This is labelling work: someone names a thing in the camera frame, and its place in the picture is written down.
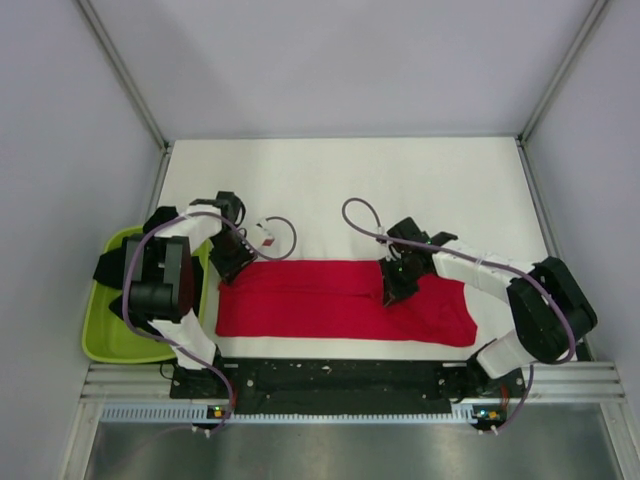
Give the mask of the red t shirt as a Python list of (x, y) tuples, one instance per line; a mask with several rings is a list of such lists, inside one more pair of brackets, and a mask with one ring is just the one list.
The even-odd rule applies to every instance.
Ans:
[(418, 341), (469, 347), (478, 327), (460, 282), (426, 275), (410, 298), (386, 306), (373, 260), (255, 262), (219, 287), (216, 333)]

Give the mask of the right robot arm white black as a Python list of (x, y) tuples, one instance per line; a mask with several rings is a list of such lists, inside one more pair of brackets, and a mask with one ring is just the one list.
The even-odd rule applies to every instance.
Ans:
[(483, 252), (456, 235), (434, 236), (407, 217), (376, 236), (387, 255), (379, 265), (386, 306), (406, 301), (426, 276), (459, 282), (506, 304), (513, 327), (466, 362), (466, 380), (476, 394), (498, 389), (504, 376), (534, 363), (570, 360), (578, 342), (598, 323), (597, 315), (567, 265), (548, 256), (534, 262)]

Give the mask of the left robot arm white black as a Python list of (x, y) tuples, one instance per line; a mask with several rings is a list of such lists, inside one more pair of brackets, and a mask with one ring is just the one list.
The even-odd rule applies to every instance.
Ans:
[(169, 344), (178, 365), (193, 370), (192, 384), (205, 396), (226, 387), (225, 370), (214, 364), (215, 343), (199, 320), (204, 273), (197, 251), (208, 245), (209, 262), (229, 284), (256, 259), (242, 241), (240, 225), (246, 208), (233, 192), (196, 199), (180, 213), (159, 207), (143, 232), (124, 243), (121, 310), (132, 327)]

